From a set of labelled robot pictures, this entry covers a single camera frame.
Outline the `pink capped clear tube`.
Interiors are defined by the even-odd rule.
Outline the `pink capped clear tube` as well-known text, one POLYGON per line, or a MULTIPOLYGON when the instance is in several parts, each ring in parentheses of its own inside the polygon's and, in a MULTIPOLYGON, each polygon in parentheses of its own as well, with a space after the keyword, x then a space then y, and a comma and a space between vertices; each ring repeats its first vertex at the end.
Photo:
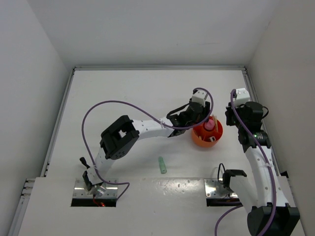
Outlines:
POLYGON ((212 119, 209 119, 206 123, 204 123, 204 129, 211 131, 215 128, 215 122, 212 119))

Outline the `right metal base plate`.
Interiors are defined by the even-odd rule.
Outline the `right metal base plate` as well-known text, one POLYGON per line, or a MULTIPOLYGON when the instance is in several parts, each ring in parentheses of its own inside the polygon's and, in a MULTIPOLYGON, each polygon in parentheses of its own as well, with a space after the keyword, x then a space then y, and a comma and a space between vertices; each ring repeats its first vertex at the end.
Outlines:
POLYGON ((216 178, 204 179, 205 195, 208 199, 237 199, 236 193, 224 188, 216 178))

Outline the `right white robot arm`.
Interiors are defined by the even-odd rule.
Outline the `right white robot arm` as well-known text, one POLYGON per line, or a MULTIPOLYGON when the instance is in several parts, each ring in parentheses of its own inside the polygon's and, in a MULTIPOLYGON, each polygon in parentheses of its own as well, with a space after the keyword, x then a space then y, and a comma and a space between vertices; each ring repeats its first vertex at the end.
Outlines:
POLYGON ((289 236, 300 219, 279 183, 272 161, 271 143, 262 130, 264 106, 252 101, 232 99, 226 108, 226 124, 236 126, 238 140, 252 169, 255 185, 243 170, 228 169, 223 186, 236 193, 247 212, 247 226, 252 236, 289 236))

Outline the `orange round desk organizer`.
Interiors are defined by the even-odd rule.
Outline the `orange round desk organizer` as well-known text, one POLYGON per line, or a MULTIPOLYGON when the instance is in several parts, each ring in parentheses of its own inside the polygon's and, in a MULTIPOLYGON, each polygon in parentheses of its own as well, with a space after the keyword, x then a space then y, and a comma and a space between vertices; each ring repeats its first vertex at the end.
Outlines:
POLYGON ((202 148, 211 148, 222 137, 223 127, 222 127, 222 124, 220 123, 220 121, 218 120, 219 131, 216 132, 215 128, 211 131, 208 131, 208 130, 204 129, 204 123, 202 123, 201 125, 196 126, 192 129, 191 138, 197 146, 202 147, 202 148), (215 136, 217 141, 216 142, 208 142, 208 138, 211 136, 215 136))

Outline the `metal base plate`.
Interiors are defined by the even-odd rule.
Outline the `metal base plate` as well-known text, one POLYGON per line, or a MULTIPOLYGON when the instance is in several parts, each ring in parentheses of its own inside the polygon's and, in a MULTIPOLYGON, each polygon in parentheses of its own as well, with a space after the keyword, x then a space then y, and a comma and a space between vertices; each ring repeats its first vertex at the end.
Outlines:
POLYGON ((224 188, 216 178, 204 179, 205 195, 208 199, 237 199, 236 193, 224 188))
POLYGON ((83 180, 77 179, 73 189, 73 199, 117 199, 118 186, 103 183, 102 185, 95 185, 91 190, 87 189, 83 180))

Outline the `aluminium table frame rail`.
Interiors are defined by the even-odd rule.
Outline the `aluminium table frame rail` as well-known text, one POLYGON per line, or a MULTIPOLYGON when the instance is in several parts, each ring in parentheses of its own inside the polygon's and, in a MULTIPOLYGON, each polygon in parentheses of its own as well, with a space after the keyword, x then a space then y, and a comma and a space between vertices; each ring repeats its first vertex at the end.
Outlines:
POLYGON ((68 81, 42 174, 33 181, 21 236, 247 236, 247 214, 233 211, 215 228, 225 207, 206 205, 204 179, 214 177, 219 163, 252 171, 235 127, 224 126, 211 149, 196 146, 190 132, 175 138, 138 141, 117 160, 107 177, 120 186, 115 207, 73 207, 75 182, 82 176, 80 157, 87 157, 83 138, 97 154, 100 134, 119 116, 157 118, 189 100, 196 87, 214 98, 214 114, 225 123, 232 89, 248 85, 244 67, 161 66, 82 67, 68 81), (158 157, 167 168, 161 174, 158 157))

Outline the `green correction tape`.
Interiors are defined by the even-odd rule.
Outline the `green correction tape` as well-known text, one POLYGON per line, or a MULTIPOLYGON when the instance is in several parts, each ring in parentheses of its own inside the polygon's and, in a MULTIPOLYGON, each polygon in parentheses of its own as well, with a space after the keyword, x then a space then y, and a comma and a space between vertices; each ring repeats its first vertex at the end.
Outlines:
POLYGON ((166 174, 167 168, 166 168, 166 165, 162 156, 158 157, 158 163, 159 163, 159 169, 160 169, 161 174, 166 174))

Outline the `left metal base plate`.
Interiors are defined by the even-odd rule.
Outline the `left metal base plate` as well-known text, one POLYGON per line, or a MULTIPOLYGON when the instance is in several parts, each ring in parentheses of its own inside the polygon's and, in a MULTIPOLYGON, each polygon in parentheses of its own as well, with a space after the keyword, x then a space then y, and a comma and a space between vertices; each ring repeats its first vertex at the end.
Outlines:
POLYGON ((73 199, 117 199, 118 186, 103 183, 102 185, 95 185, 91 190, 87 189, 83 180, 77 179, 73 189, 73 199))

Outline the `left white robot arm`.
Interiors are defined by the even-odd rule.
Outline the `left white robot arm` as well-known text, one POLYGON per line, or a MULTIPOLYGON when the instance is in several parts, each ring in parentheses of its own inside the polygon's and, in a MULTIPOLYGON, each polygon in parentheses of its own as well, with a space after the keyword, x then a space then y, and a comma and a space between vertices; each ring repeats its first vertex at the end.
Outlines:
POLYGON ((208 121, 212 110, 212 101, 191 98, 188 104, 160 119, 151 117, 150 120, 135 120, 127 115, 119 117, 101 133, 99 152, 96 158, 91 158, 92 165, 86 166, 83 180, 87 191, 96 194, 97 189, 107 182, 100 173, 107 172, 115 160, 126 156, 137 141, 182 135, 208 121))

